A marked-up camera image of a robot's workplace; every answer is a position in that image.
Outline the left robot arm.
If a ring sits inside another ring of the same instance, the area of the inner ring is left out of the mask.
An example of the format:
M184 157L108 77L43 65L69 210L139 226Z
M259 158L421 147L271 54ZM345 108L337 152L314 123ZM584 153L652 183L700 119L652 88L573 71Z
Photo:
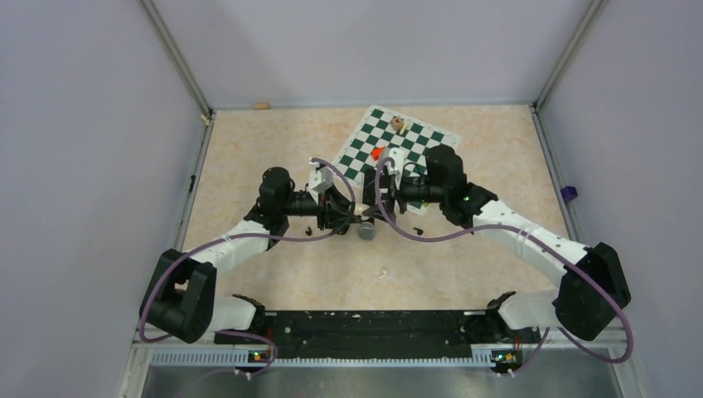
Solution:
M216 281L287 241L291 216L317 218L325 238L346 231L356 198L336 189L334 178L343 173L319 158L311 164L314 169L302 191L296 190L287 169L271 167L262 175L255 204L234 228L195 249L161 254L139 310L138 335L143 342L159 340L147 336L148 325L161 330L163 339L175 337L186 343L208 332L235 332L250 343L264 336L266 322L259 304L243 296L217 296Z

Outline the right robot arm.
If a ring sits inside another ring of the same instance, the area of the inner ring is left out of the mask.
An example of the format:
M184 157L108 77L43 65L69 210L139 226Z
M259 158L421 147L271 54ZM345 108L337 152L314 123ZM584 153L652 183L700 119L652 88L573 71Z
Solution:
M407 204L439 206L445 219L491 240L541 272L553 289L509 294L486 319L488 335L507 342L528 327L562 328L593 341L631 301L617 251L603 242L588 246L549 231L511 209L488 189L468 180L463 160L440 144L424 155L425 170L410 176L400 148L383 148L364 173L364 197L376 218L395 221Z

